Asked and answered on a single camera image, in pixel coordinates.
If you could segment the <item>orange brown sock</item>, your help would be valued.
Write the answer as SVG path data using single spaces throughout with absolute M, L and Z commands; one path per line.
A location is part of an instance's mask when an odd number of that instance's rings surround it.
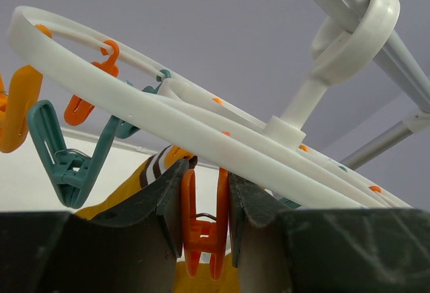
M 113 208 L 124 200 L 133 196 L 145 186 L 158 179 L 176 161 L 187 159 L 189 167 L 193 169 L 198 163 L 198 157 L 178 146 L 169 145 L 157 154 L 150 156 L 135 172 L 119 185 L 104 201 L 94 206 L 78 210 L 75 214 L 83 219 L 92 220 L 98 214 Z M 232 255 L 226 254 L 226 265 L 218 281 L 212 280 L 209 265 L 201 263 L 195 277 L 187 275 L 185 263 L 180 261 L 176 265 L 174 292 L 239 292 L 238 270 L 231 266 Z

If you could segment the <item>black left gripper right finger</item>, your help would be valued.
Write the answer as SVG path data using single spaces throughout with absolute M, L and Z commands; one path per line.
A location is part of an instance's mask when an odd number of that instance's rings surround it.
M 242 292 L 428 292 L 429 213 L 291 210 L 234 174 L 232 264 Z

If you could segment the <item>white clip hanger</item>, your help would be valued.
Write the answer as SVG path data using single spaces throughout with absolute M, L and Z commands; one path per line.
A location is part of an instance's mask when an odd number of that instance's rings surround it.
M 19 6 L 7 39 L 28 64 L 71 93 L 307 208 L 402 208 L 404 201 L 375 192 L 370 180 L 316 150 L 303 151 L 304 123 L 327 89 L 346 81 L 375 57 L 392 33 L 398 0 L 370 0 L 351 34 L 323 23 L 312 43 L 314 62 L 280 117 L 261 122 L 173 73 L 156 94 L 145 93 L 96 68 L 45 36 L 37 24 L 70 40 L 100 47 L 105 36 L 63 16 Z

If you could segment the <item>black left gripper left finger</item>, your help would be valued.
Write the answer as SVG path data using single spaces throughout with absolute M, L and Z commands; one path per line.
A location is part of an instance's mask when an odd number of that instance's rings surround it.
M 171 292 L 188 167 L 179 160 L 93 220 L 69 212 L 2 213 L 1 291 Z

